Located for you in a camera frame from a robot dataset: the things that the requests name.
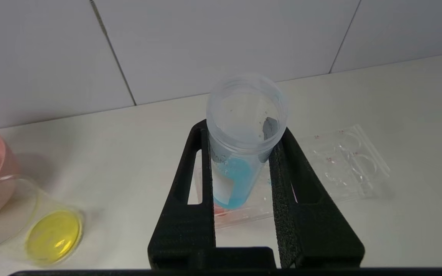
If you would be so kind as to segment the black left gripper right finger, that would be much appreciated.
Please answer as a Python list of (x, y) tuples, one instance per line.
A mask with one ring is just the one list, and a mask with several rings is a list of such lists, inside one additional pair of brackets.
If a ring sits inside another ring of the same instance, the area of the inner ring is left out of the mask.
[(365, 248), (287, 128), (269, 157), (282, 268), (359, 268)]

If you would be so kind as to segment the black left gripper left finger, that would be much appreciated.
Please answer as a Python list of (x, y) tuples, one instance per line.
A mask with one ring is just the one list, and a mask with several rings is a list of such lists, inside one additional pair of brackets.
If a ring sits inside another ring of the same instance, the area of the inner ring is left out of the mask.
[[(202, 202), (189, 205), (195, 157), (201, 152)], [(213, 181), (206, 120), (190, 130), (173, 183), (148, 245), (152, 269), (181, 269), (191, 255), (216, 246)]]

